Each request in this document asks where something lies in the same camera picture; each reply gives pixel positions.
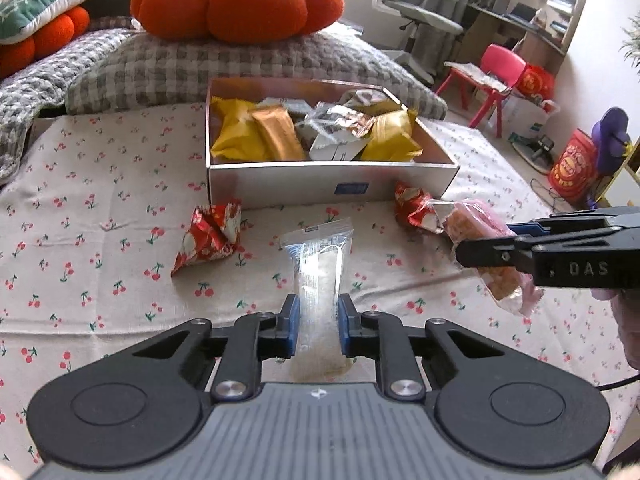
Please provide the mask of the person's right hand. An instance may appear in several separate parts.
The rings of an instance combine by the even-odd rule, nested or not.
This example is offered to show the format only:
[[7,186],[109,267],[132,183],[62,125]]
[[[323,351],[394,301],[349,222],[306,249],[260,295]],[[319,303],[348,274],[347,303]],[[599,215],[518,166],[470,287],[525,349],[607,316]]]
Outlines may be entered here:
[[640,294],[638,289],[593,289],[594,299],[610,303],[628,364],[640,367]]

